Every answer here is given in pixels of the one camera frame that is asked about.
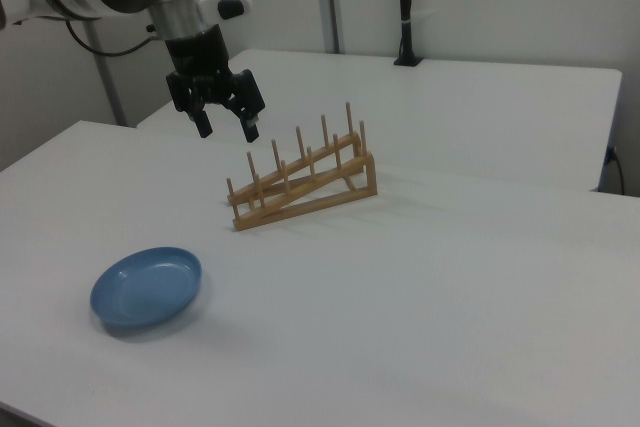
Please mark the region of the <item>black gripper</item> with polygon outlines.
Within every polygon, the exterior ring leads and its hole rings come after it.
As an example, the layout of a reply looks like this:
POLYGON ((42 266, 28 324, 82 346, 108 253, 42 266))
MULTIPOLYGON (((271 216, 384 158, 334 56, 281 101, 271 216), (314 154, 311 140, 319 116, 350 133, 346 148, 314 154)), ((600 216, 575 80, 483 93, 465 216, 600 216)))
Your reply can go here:
POLYGON ((167 40, 165 46, 175 67, 166 76, 174 107, 187 114, 200 137, 206 138, 213 132, 204 111, 207 86, 197 79, 205 78, 214 81, 215 93, 223 93, 222 105, 239 119, 246 141, 257 140, 257 122, 265 102, 250 70, 231 73, 220 27, 215 25, 191 37, 167 40))

